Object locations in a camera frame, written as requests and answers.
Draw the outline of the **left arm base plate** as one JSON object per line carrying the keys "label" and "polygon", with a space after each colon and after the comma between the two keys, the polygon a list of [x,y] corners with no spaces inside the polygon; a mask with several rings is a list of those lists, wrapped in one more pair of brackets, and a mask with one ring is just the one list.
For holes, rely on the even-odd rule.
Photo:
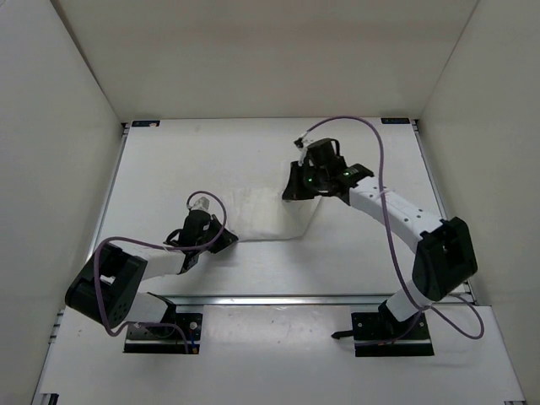
{"label": "left arm base plate", "polygon": [[203,331],[203,313],[176,313],[174,327],[135,327],[127,329],[123,352],[125,354],[188,354],[200,353]]}

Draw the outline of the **white pleated skirt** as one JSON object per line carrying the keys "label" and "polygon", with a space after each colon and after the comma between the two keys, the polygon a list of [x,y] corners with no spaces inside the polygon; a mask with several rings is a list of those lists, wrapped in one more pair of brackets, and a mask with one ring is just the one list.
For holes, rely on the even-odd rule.
{"label": "white pleated skirt", "polygon": [[236,188],[224,193],[222,201],[227,229],[241,242],[292,240],[304,236],[321,199],[285,201],[278,188]]}

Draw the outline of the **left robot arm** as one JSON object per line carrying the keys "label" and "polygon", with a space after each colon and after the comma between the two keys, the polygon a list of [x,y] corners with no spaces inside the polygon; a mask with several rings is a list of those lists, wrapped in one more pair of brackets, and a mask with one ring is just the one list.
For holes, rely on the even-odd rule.
{"label": "left robot arm", "polygon": [[111,336],[133,324],[166,336],[176,329],[173,304],[162,295],[141,292],[141,282],[187,273],[202,254],[218,254],[238,241],[205,208],[191,208],[183,225],[160,245],[123,236],[107,238],[67,288],[65,304]]}

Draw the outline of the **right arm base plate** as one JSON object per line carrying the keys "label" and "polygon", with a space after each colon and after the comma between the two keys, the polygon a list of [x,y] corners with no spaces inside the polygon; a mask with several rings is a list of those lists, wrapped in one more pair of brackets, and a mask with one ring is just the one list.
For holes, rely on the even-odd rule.
{"label": "right arm base plate", "polygon": [[381,357],[429,357],[435,351],[424,314],[411,317],[408,321],[392,325],[375,312],[354,312],[352,327],[337,331],[332,338],[354,340],[357,358]]}

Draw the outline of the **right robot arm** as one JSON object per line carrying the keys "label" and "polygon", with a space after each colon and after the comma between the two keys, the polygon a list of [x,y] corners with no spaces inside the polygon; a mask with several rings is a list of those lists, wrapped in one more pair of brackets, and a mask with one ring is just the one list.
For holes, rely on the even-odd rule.
{"label": "right robot arm", "polygon": [[388,227],[415,255],[410,280],[380,307],[382,334],[399,337],[416,312],[441,301],[477,272],[469,228],[462,219],[445,220],[424,211],[385,188],[363,165],[347,165],[336,139],[298,139],[294,144],[300,157],[290,165],[283,200],[337,197]]}

